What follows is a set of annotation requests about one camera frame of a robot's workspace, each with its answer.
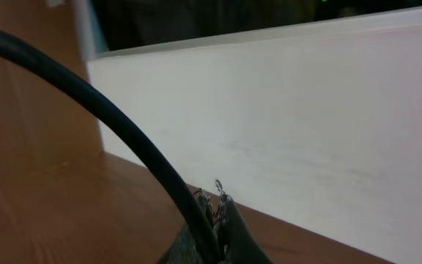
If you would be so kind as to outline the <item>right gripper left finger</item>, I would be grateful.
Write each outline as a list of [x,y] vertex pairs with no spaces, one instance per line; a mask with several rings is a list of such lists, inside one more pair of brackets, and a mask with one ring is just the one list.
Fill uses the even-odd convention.
[[[197,189],[193,195],[196,197],[208,223],[212,226],[210,196],[202,188]],[[158,264],[205,264],[187,224],[182,226],[171,247],[158,260]]]

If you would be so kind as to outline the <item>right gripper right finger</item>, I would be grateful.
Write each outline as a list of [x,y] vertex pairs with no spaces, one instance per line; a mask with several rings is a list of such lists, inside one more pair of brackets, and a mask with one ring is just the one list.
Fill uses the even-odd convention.
[[273,264],[249,230],[237,204],[223,190],[221,182],[216,180],[215,185],[219,192],[219,204],[213,229],[223,250],[222,263]]

